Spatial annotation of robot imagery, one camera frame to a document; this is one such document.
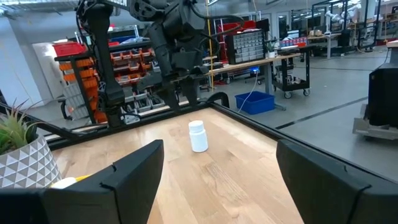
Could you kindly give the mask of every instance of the geometric patterned pot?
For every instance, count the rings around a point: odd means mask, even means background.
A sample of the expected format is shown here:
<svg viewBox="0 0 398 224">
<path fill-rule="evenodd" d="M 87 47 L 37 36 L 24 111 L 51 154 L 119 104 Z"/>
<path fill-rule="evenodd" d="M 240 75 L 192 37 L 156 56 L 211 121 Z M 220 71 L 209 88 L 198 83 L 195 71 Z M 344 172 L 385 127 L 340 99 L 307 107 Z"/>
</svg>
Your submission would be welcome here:
<svg viewBox="0 0 398 224">
<path fill-rule="evenodd" d="M 59 180 L 61 173 L 43 136 L 0 156 L 0 189 L 44 188 Z"/>
</svg>

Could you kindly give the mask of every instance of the blue plastic crate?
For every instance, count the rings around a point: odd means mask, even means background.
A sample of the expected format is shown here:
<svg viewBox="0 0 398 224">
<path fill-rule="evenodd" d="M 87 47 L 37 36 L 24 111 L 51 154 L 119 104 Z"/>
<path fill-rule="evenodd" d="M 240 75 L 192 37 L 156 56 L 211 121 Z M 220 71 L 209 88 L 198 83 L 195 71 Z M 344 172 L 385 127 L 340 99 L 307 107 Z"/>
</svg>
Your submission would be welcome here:
<svg viewBox="0 0 398 224">
<path fill-rule="evenodd" d="M 235 96 L 238 109 L 249 94 L 243 93 Z M 260 91 L 253 91 L 242 107 L 242 110 L 248 114 L 259 114 L 273 109 L 275 109 L 275 97 Z"/>
</svg>

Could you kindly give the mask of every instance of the wooden table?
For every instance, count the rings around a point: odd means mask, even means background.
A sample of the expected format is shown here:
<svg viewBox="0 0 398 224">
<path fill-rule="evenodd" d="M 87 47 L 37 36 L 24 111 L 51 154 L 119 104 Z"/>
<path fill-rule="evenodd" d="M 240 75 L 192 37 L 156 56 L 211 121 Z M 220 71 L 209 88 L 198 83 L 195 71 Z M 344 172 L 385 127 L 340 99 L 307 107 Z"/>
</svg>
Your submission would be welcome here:
<svg viewBox="0 0 398 224">
<path fill-rule="evenodd" d="M 209 72 L 207 73 L 207 75 L 209 76 L 209 83 L 211 83 L 211 75 L 217 75 L 217 74 L 221 74 L 221 73 L 226 73 L 226 72 L 233 72 L 236 70 L 243 70 L 246 68 L 251 68 L 251 67 L 255 67 L 255 66 L 259 66 L 260 69 L 260 73 L 259 76 L 264 76 L 265 77 L 265 92 L 273 95 L 274 94 L 274 88 L 272 86 L 272 72 L 271 72 L 271 62 L 276 62 L 279 60 L 285 60 L 285 59 L 289 59 L 289 58 L 294 58 L 294 57 L 299 57 L 301 56 L 301 54 L 291 54 L 291 55 L 283 55 L 283 56 L 277 56 L 275 58 L 266 58 L 266 59 L 262 59 L 262 60 L 255 60 L 252 62 L 245 62 L 245 63 L 240 63 L 237 65 L 224 65 L 223 68 L 217 68 L 214 69 L 213 72 Z M 286 110 L 286 107 L 283 105 L 280 105 L 278 103 L 275 103 L 275 106 L 282 109 L 282 110 Z"/>
<path fill-rule="evenodd" d="M 318 37 L 307 37 L 308 40 L 320 40 L 320 39 L 328 39 L 328 59 L 331 58 L 331 40 L 332 38 L 338 37 L 341 34 L 330 34 L 330 35 L 322 35 Z"/>
<path fill-rule="evenodd" d="M 387 47 L 391 49 L 390 62 L 398 63 L 398 40 L 388 42 Z"/>
<path fill-rule="evenodd" d="M 209 150 L 190 149 L 205 123 Z M 155 139 L 165 160 L 150 224 L 303 223 L 282 179 L 276 142 L 208 108 L 53 151 L 63 177 L 95 173 Z"/>
</svg>

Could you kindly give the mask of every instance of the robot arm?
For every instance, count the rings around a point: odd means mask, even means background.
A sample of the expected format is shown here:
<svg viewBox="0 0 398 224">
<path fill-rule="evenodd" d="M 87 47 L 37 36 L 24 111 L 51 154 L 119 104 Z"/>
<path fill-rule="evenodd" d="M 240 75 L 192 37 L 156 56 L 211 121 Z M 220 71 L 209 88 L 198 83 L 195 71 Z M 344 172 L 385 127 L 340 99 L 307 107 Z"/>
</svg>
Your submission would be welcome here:
<svg viewBox="0 0 398 224">
<path fill-rule="evenodd" d="M 153 86 L 156 93 L 173 110 L 179 105 L 172 82 L 179 81 L 189 104 L 197 104 L 197 80 L 208 70 L 201 67 L 200 44 L 205 28 L 205 16 L 195 8 L 196 0 L 178 0 L 172 4 L 156 0 L 81 0 L 76 10 L 76 21 L 92 39 L 92 51 L 96 69 L 101 79 L 98 108 L 106 113 L 108 125 L 123 124 L 120 107 L 124 104 L 124 93 L 114 78 L 109 56 L 109 17 L 114 7 L 129 11 L 140 21 L 152 21 L 147 33 L 161 73 L 151 73 L 141 78 L 139 89 Z"/>
<path fill-rule="evenodd" d="M 355 6 L 347 9 L 347 20 L 354 18 L 358 14 L 358 10 L 362 8 L 361 4 L 358 3 Z M 339 14 L 332 14 L 330 11 L 327 11 L 325 16 L 329 17 L 332 22 L 338 22 L 339 24 L 344 23 L 344 15 L 345 12 L 342 12 L 341 15 Z"/>
</svg>

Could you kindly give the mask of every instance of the white bottle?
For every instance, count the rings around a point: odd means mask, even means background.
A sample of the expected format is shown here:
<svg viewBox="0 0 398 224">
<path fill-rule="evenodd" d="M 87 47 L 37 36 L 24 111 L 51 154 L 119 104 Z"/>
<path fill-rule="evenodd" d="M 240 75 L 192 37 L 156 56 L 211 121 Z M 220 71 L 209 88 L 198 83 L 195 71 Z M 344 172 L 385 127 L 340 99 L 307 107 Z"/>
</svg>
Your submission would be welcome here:
<svg viewBox="0 0 398 224">
<path fill-rule="evenodd" d="M 203 121 L 192 121 L 188 124 L 192 151 L 205 152 L 208 149 L 207 135 Z"/>
</svg>

